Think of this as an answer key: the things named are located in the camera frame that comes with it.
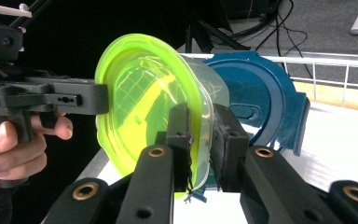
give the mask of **white wire rack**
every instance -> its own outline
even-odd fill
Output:
[[[198,58],[198,59],[209,59],[212,58],[212,54],[184,54],[187,57]],[[358,101],[358,92],[348,99],[348,93],[352,92],[352,89],[358,90],[358,83],[354,74],[354,70],[358,68],[358,56],[353,55],[316,55],[316,57],[278,57],[278,56],[263,56],[266,59],[269,59],[279,65],[281,65],[284,70],[291,75],[291,79],[294,82],[303,82],[310,83],[310,85],[304,90],[298,87],[298,91],[304,91],[312,100],[312,102],[327,103],[325,99],[327,97],[334,97],[336,103],[331,105],[340,105],[342,107],[349,107],[358,110],[358,106],[347,105],[348,101]],[[291,71],[290,67],[292,65],[301,65],[304,64],[310,68],[310,76],[298,76],[296,72]],[[337,74],[329,74],[327,76],[320,76],[320,68],[326,67],[339,67],[339,72],[343,73],[339,76],[342,77],[341,80],[337,78]],[[327,91],[321,94],[321,87],[323,86],[334,86],[333,91]]]

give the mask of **black cloth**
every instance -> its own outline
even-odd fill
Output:
[[[5,7],[33,1],[0,0]],[[2,17],[10,23],[14,18]],[[59,75],[93,78],[105,48],[116,38],[141,33],[177,49],[185,43],[186,26],[171,1],[56,0],[27,27],[17,65],[52,70]],[[76,180],[100,149],[95,117],[67,115],[74,136],[62,141],[47,136],[48,165],[29,178],[12,197],[11,223],[40,223],[64,188]]]

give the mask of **blue plastic lid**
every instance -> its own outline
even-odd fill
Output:
[[[279,65],[255,51],[219,53],[204,63],[226,82],[229,108],[253,146],[300,154],[310,101]]]

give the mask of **green lid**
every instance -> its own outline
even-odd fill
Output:
[[[124,35],[98,63],[95,82],[107,84],[109,112],[97,117],[98,141],[124,176],[133,172],[140,152],[167,130],[170,109],[187,103],[191,110],[193,183],[200,187],[209,166],[209,147],[200,136],[212,133],[212,102],[184,59],[168,44],[149,35]]]

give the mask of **human hand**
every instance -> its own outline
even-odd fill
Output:
[[[0,124],[0,179],[23,179],[45,168],[47,156],[44,134],[57,135],[63,140],[72,137],[73,124],[66,117],[59,116],[54,129],[43,128],[37,115],[31,116],[31,123],[34,141],[30,143],[18,143],[16,129],[10,122]]]

